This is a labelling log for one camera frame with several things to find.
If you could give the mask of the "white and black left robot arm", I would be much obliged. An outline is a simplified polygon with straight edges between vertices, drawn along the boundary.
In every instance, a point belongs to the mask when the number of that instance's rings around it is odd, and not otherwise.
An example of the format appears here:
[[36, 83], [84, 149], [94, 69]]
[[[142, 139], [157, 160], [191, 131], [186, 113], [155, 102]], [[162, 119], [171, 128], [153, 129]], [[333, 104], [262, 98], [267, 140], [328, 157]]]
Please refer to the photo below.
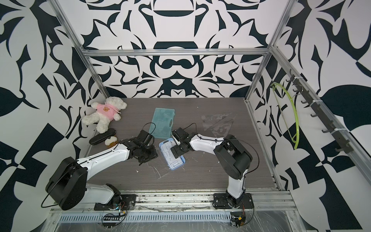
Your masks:
[[81, 159], [65, 158], [50, 178], [45, 191], [62, 210], [87, 203], [103, 205], [111, 210], [121, 209], [124, 202], [116, 187], [89, 184], [88, 180], [117, 163], [136, 159], [143, 164], [157, 157], [154, 136], [141, 130], [138, 136], [119, 141], [103, 152]]

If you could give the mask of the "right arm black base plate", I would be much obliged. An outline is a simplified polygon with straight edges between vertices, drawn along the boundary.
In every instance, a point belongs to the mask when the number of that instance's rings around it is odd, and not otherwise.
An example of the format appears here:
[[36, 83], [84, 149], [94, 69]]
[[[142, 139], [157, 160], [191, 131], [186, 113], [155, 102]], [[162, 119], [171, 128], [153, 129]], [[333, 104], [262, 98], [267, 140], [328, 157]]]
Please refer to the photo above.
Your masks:
[[229, 193], [215, 193], [213, 195], [213, 207], [215, 209], [253, 209], [254, 203], [250, 193], [243, 193], [235, 199]]

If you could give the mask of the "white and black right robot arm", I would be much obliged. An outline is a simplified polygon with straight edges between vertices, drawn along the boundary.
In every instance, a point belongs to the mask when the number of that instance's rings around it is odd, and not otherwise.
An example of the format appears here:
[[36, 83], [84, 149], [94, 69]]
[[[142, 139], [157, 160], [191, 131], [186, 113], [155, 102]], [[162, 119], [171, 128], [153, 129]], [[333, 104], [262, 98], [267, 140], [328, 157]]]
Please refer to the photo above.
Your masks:
[[233, 135], [224, 138], [211, 138], [199, 133], [187, 133], [183, 128], [172, 131], [176, 145], [171, 148], [177, 158], [190, 151], [202, 151], [217, 157], [223, 170], [229, 176], [226, 195], [229, 200], [238, 203], [245, 195], [245, 176], [248, 173], [252, 155]]

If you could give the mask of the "clear plastic ruler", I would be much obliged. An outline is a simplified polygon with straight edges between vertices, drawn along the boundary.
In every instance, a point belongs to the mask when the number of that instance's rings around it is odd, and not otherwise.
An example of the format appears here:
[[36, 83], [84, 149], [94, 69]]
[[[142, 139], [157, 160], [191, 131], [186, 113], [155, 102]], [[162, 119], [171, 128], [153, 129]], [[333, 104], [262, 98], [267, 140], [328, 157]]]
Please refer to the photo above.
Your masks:
[[218, 121], [228, 117], [229, 115], [231, 115], [231, 113], [209, 114], [209, 115], [202, 116], [202, 120], [203, 120], [203, 122], [208, 122], [208, 123], [218, 122]]

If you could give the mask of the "clear triangle set square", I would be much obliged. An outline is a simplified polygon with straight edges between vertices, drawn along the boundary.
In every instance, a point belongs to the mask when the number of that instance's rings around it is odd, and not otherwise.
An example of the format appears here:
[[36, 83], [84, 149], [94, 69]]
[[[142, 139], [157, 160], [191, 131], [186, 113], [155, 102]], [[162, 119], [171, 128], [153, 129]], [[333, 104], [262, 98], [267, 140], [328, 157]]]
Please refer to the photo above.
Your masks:
[[229, 115], [218, 122], [208, 123], [203, 122], [202, 120], [204, 135], [215, 138], [226, 137], [229, 134], [235, 119], [236, 116]]

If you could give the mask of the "teal transparent ruler set case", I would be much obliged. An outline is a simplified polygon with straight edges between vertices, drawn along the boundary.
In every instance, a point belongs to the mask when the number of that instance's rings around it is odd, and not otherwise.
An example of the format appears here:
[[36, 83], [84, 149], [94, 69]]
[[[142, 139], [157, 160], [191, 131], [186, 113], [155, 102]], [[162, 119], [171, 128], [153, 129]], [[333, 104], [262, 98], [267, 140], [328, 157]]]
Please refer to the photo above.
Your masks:
[[156, 108], [150, 123], [149, 132], [156, 139], [168, 139], [172, 135], [175, 110]]

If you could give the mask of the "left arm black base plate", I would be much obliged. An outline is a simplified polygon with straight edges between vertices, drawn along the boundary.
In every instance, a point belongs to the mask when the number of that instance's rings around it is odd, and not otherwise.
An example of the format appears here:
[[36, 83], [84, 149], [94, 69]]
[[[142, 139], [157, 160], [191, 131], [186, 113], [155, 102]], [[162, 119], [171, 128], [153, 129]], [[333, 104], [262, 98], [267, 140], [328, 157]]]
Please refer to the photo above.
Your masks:
[[108, 211], [108, 210], [121, 210], [125, 211], [135, 207], [136, 205], [136, 194], [121, 194], [114, 195], [113, 198], [107, 204], [96, 203], [94, 206], [95, 211]]

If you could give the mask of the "blue ruler set case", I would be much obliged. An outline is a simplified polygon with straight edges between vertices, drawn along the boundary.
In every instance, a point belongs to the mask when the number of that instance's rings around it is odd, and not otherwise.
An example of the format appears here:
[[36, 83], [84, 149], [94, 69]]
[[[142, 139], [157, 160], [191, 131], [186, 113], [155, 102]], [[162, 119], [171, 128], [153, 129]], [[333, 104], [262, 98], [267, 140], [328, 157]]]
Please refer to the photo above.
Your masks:
[[178, 168], [183, 168], [185, 165], [185, 158], [183, 156], [175, 157], [171, 151], [177, 143], [173, 138], [166, 139], [155, 146], [158, 157], [148, 163], [156, 179], [161, 179], [168, 173], [175, 171]]

